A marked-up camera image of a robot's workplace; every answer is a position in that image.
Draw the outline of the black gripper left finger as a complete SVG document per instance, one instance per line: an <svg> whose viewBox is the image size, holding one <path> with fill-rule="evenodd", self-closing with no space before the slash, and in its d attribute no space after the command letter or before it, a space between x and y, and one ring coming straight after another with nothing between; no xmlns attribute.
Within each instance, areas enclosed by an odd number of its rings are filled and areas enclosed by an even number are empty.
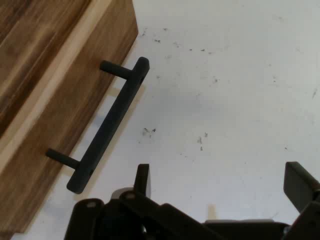
<svg viewBox="0 0 320 240"><path fill-rule="evenodd" d="M220 235L170 204L150 199L150 166L139 164L132 188L104 203L97 198L73 208L66 240L218 240Z"/></svg>

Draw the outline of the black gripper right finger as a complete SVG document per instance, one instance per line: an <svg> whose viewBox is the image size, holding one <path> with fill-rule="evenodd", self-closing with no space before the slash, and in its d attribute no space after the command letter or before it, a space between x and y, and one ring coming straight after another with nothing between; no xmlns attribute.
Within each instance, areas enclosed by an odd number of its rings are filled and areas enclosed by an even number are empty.
<svg viewBox="0 0 320 240"><path fill-rule="evenodd" d="M320 238L320 183L296 161L285 164L283 190L299 216L286 230L285 240Z"/></svg>

